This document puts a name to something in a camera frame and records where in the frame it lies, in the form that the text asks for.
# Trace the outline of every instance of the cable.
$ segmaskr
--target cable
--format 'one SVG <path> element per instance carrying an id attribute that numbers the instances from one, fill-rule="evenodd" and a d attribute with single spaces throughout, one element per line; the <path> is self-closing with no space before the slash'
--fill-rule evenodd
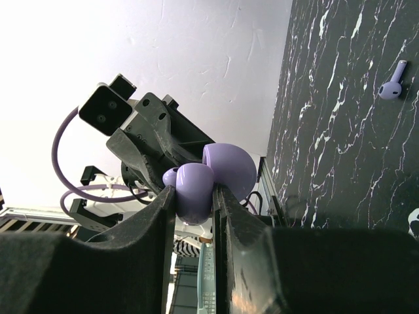
<path id="1" fill-rule="evenodd" d="M 69 189 L 69 192 L 77 194 L 78 196 L 90 201 L 99 201 L 101 203 L 122 203 L 124 201 L 136 200 L 135 196 L 125 196 L 123 198 L 101 198 L 99 196 L 87 194 L 82 191 L 90 190 L 89 188 L 86 188 L 87 186 L 83 186 L 83 188 L 77 188 L 76 186 L 72 185 L 70 181 L 68 181 L 67 178 L 64 176 L 58 163 L 58 146 L 60 145 L 60 140 L 64 134 L 65 129 L 68 127 L 69 123 L 77 116 L 78 111 L 78 108 L 73 109 L 73 111 L 70 112 L 67 118 L 64 119 L 64 121 L 61 123 L 61 126 L 58 128 L 58 131 L 54 137 L 54 141 L 52 142 L 51 159 L 52 167 L 54 168 L 55 174 L 62 182 L 62 184 L 64 184 L 65 187 Z"/>
<path id="2" fill-rule="evenodd" d="M 134 191 L 132 190 L 132 187 L 130 186 L 130 185 L 128 185 L 128 188 L 130 189 L 130 192 L 131 192 L 131 194 L 133 195 L 133 197 L 135 197 L 136 198 L 136 200 L 137 201 L 139 201 L 141 204 L 143 204 L 143 205 L 149 205 L 149 204 L 151 204 L 151 202 L 150 201 L 145 201 L 145 200 L 142 200 L 138 195 L 135 195 L 135 193 L 134 193 Z"/>
<path id="3" fill-rule="evenodd" d="M 102 188 L 108 188 L 108 186 L 106 184 L 86 185 L 86 186 L 79 186 L 77 188 L 77 190 L 79 190 L 79 191 L 81 191 L 81 190 L 99 190 L 99 189 L 102 189 Z M 121 185 L 121 184 L 112 184 L 112 188 L 118 189 L 118 190 L 128 191 L 128 187 L 124 186 L 124 185 Z M 70 195 L 72 193 L 73 193 L 73 191 L 67 191 L 60 198 L 60 207 L 63 210 L 63 212 L 66 213 L 67 215 L 69 214 L 69 211 L 65 207 L 65 199 L 68 197 L 68 195 Z"/>
<path id="4" fill-rule="evenodd" d="M 244 207 L 246 207 L 247 205 L 251 205 L 251 206 L 253 206 L 253 204 L 250 202 L 250 197 L 252 196 L 252 195 L 256 195 L 257 196 L 257 198 L 259 199 L 259 216 L 261 215 L 261 213 L 262 213 L 262 204 L 263 204 L 263 198 L 262 198 L 262 196 L 261 196 L 261 194 L 258 192 L 258 191 L 253 191 L 252 193 L 250 193 L 248 196 L 247 196 L 247 198 L 246 198 L 246 202 L 243 204 L 243 206 Z"/>
<path id="5" fill-rule="evenodd" d="M 255 206 L 252 204 L 252 202 L 251 202 L 251 201 L 249 201 L 249 204 L 248 204 L 248 205 L 250 205 L 250 208 L 252 209 L 253 214 L 254 214 L 254 215 L 257 215 L 256 208 L 255 208 Z"/>

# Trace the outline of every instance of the purple cable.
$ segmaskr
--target purple cable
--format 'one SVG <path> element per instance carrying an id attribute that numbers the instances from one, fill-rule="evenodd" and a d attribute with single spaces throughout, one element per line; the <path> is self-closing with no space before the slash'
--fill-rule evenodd
<path id="1" fill-rule="evenodd" d="M 124 201 L 135 200 L 136 198 L 134 196 L 125 196 L 123 198 L 101 198 L 99 196 L 87 194 L 83 192 L 82 190 L 91 190 L 90 188 L 87 188 L 90 186 L 82 186 L 82 188 L 77 188 L 76 186 L 72 185 L 70 181 L 67 180 L 66 177 L 64 177 L 63 171 L 61 171 L 60 165 L 58 164 L 58 146 L 60 145 L 60 140 L 61 140 L 61 137 L 63 136 L 63 133 L 66 127 L 68 127 L 69 123 L 74 119 L 74 117 L 77 116 L 78 111 L 79 109 L 75 108 L 73 111 L 70 112 L 67 118 L 64 119 L 63 123 L 61 123 L 61 126 L 58 128 L 57 134 L 55 135 L 55 138 L 54 138 L 54 142 L 52 142 L 51 158 L 52 158 L 52 167 L 54 168 L 55 174 L 57 175 L 59 180 L 62 182 L 62 184 L 64 184 L 65 187 L 69 189 L 68 192 L 77 194 L 78 196 L 85 198 L 87 200 L 90 200 L 90 201 L 99 201 L 101 203 L 122 203 Z"/>
<path id="2" fill-rule="evenodd" d="M 99 190 L 102 188 L 108 188 L 108 186 L 106 184 L 96 184 L 96 185 L 86 185 L 86 186 L 79 186 L 77 188 L 78 191 L 82 191 L 82 190 Z M 121 185 L 121 184 L 112 184 L 112 189 L 118 189 L 118 190 L 125 190 L 125 191 L 129 191 L 130 189 L 127 186 Z M 65 207 L 65 199 L 68 197 L 68 195 L 72 194 L 73 191 L 67 191 L 66 193 L 64 193 L 62 195 L 62 197 L 60 198 L 60 207 L 63 210 L 64 213 L 66 213 L 67 215 L 69 214 L 67 208 Z"/>
<path id="3" fill-rule="evenodd" d="M 249 201 L 249 204 L 248 204 L 248 205 L 250 205 L 250 208 L 252 208 L 252 210 L 253 210 L 253 214 L 254 214 L 254 215 L 257 215 L 256 208 L 255 208 L 255 206 L 251 203 L 251 201 Z"/>

